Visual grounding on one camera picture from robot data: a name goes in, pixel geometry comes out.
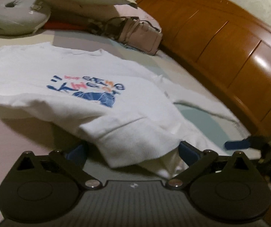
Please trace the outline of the white printed sweatshirt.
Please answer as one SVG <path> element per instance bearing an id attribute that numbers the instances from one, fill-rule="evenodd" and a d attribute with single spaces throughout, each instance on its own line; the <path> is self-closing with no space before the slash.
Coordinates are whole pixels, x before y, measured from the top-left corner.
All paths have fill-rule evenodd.
<path id="1" fill-rule="evenodd" d="M 50 43 L 0 48 L 0 106 L 22 109 L 97 146 L 111 168 L 139 165 L 172 178 L 186 164 L 178 145 L 223 154 L 176 104 L 236 121 L 213 101 L 107 51 Z"/>

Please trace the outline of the wooden headboard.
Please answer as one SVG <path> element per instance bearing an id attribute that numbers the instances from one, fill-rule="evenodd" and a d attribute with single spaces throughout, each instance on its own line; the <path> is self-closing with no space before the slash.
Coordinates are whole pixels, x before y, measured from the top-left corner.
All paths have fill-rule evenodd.
<path id="1" fill-rule="evenodd" d="M 161 50 L 252 134 L 271 135 L 271 27 L 228 0 L 137 0 L 162 28 Z"/>

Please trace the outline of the pink leather handbag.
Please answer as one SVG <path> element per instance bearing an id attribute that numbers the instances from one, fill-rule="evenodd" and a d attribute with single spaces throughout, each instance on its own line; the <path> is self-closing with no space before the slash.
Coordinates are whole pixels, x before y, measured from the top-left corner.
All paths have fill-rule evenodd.
<path id="1" fill-rule="evenodd" d="M 127 47 L 155 55 L 162 40 L 159 28 L 136 16 L 114 17 L 106 21 L 104 34 Z"/>

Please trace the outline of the red folded cloth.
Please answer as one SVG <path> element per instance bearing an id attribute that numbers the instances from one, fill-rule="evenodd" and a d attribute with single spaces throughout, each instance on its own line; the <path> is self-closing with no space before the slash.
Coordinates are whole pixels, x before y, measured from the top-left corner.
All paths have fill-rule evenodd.
<path id="1" fill-rule="evenodd" d="M 59 21 L 47 21 L 42 27 L 45 30 L 75 30 L 75 31 L 87 31 L 86 26 L 74 25 L 66 22 Z"/>

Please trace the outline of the pink floral folded quilt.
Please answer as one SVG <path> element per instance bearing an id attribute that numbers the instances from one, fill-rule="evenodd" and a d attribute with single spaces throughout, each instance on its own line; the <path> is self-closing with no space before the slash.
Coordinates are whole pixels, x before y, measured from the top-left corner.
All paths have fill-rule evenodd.
<path id="1" fill-rule="evenodd" d="M 161 30 L 159 23 L 151 15 L 139 7 L 134 8 L 129 5 L 78 5 L 75 2 L 45 2 L 56 10 L 71 12 L 84 17 L 89 17 L 91 19 L 97 19 L 101 22 L 106 22 L 114 17 L 136 16 L 141 20 L 151 22 L 153 26 Z"/>

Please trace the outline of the grey donut cushion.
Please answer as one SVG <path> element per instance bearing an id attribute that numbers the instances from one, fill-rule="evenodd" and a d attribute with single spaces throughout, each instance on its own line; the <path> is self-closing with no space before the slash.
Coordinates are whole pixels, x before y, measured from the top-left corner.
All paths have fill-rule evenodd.
<path id="1" fill-rule="evenodd" d="M 0 36 L 35 33 L 50 15 L 50 6 L 42 0 L 0 0 Z"/>

